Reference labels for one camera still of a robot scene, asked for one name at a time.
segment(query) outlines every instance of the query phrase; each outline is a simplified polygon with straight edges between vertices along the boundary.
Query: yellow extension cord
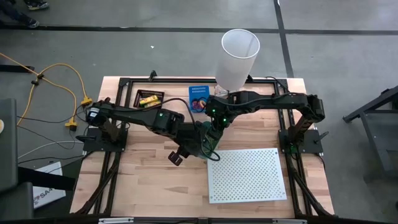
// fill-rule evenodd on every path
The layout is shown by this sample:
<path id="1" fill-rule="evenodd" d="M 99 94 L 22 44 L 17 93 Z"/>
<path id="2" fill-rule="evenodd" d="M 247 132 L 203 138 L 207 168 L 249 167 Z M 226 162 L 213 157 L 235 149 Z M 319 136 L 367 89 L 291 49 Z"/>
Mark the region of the yellow extension cord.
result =
<path id="1" fill-rule="evenodd" d="M 91 98 L 89 98 L 89 97 L 87 96 L 87 94 L 86 94 L 85 85 L 84 85 L 84 83 L 83 83 L 83 80 L 81 79 L 81 75 L 80 75 L 79 72 L 78 72 L 76 69 L 74 69 L 72 66 L 70 66 L 70 65 L 68 65 L 68 64 L 65 64 L 65 63 L 56 63 L 56 64 L 50 65 L 50 66 L 48 66 L 47 68 L 43 69 L 40 73 L 37 73 L 37 72 L 35 72 L 35 71 L 33 71 L 33 70 L 27 68 L 27 67 L 24 66 L 23 64 L 21 64 L 21 63 L 15 61 L 14 59 L 8 57 L 7 55 L 4 55 L 4 54 L 2 54 L 2 53 L 0 53 L 0 55 L 3 56 L 3 57 L 5 57 L 5 58 L 7 58 L 8 60 L 10 60 L 10 61 L 12 61 L 12 62 L 18 64 L 19 66 L 23 67 L 24 69 L 30 71 L 31 73 L 35 74 L 36 76 L 39 76 L 39 75 L 43 74 L 45 71 L 47 71 L 48 69 L 50 69 L 50 68 L 52 68 L 52 67 L 55 67 L 55 66 L 65 66 L 65 67 L 68 67 L 68 68 L 72 69 L 72 70 L 78 75 L 78 77 L 79 77 L 79 79 L 80 79 L 80 82 L 81 82 L 81 87 L 82 87 L 82 89 L 83 89 L 84 99 L 83 99 L 83 101 L 82 101 L 80 104 L 81 104 L 81 105 L 89 105 L 90 103 L 93 102 L 93 100 L 92 100 Z M 54 82 L 51 82 L 50 80 L 48 80 L 48 79 L 46 79 L 46 78 L 42 78 L 42 79 L 43 79 L 44 81 L 48 82 L 49 84 L 51 84 L 51 85 L 53 85 L 53 86 L 56 86 L 56 87 L 59 87 L 59 88 L 62 88 L 62 89 L 64 89 L 64 90 L 66 90 L 67 92 L 69 92 L 70 94 L 72 94 L 73 99 L 74 99 L 74 103 L 75 103 L 75 107 L 74 107 L 74 109 L 73 109 L 72 117 L 70 118 L 69 122 L 65 123 L 65 126 L 66 126 L 66 127 L 77 126 L 77 123 L 75 122 L 76 109 L 77 109 L 76 95 L 75 95 L 70 89 L 68 89 L 68 88 L 65 87 L 65 86 L 61 86 L 61 85 L 55 84 Z M 30 103 L 31 103 L 31 101 L 32 101 L 33 90 L 34 90 L 35 87 L 36 87 L 35 85 L 32 85 L 32 88 L 30 89 L 29 99 L 28 99 L 28 102 L 27 102 L 25 111 L 24 111 L 24 113 L 22 114 L 21 118 L 19 119 L 19 121 L 18 121 L 18 123 L 17 123 L 17 126 L 21 123 L 21 121 L 23 120 L 23 118 L 25 117 L 25 115 L 26 115 L 26 113 L 27 113 L 27 111 L 28 111 L 28 109 L 29 109 Z"/>

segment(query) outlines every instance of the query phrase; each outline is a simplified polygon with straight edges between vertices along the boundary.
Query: pegboard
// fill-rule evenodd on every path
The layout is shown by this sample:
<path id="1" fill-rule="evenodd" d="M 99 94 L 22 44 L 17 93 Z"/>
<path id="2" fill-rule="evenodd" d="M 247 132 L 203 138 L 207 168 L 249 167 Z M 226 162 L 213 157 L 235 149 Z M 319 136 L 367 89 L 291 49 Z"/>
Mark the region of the pegboard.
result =
<path id="1" fill-rule="evenodd" d="M 286 200 L 278 149 L 219 150 L 208 160 L 210 203 Z"/>

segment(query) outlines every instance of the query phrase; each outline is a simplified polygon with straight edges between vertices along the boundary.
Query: white plastic cup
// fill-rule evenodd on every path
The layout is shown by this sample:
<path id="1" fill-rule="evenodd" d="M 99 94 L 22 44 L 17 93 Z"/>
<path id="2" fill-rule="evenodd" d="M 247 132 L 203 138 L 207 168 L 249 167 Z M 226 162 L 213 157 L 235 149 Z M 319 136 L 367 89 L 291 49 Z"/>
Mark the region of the white plastic cup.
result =
<path id="1" fill-rule="evenodd" d="M 244 29 L 233 29 L 221 39 L 223 51 L 216 72 L 216 81 L 228 91 L 244 85 L 260 50 L 259 39 Z"/>

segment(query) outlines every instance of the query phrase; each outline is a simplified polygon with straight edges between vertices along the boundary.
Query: shoe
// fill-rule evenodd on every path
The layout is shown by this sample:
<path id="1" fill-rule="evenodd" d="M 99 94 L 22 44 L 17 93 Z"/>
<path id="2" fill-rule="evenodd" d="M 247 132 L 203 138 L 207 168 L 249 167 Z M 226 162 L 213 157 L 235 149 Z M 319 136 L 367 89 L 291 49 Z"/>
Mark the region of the shoe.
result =
<path id="1" fill-rule="evenodd" d="M 38 0 L 38 1 L 26 1 L 26 6 L 30 11 L 34 10 L 39 10 L 39 9 L 45 9 L 50 6 L 50 4 L 46 1 L 43 0 Z"/>
<path id="2" fill-rule="evenodd" d="M 39 25 L 40 25 L 40 23 L 37 20 L 32 19 L 32 18 L 30 18 L 28 20 L 28 22 L 26 23 L 26 26 L 29 27 L 29 28 L 36 28 Z"/>

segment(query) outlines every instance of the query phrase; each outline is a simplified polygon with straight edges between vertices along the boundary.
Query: black stand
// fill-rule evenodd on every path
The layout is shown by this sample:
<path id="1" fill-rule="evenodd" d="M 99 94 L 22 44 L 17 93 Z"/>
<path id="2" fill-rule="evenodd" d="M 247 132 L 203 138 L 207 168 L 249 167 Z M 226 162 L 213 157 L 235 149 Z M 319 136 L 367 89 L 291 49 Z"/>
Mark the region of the black stand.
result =
<path id="1" fill-rule="evenodd" d="M 33 66 L 26 66 L 30 70 L 35 70 Z M 0 72 L 14 72 L 14 73 L 31 73 L 24 67 L 19 65 L 0 65 Z"/>
<path id="2" fill-rule="evenodd" d="M 376 110 L 398 97 L 398 86 L 384 90 L 379 97 L 344 116 L 346 123 L 361 118 L 371 147 L 377 152 L 383 172 L 375 172 L 364 176 L 365 182 L 375 179 L 397 178 L 398 171 L 389 157 L 389 152 L 398 151 L 398 110 Z"/>

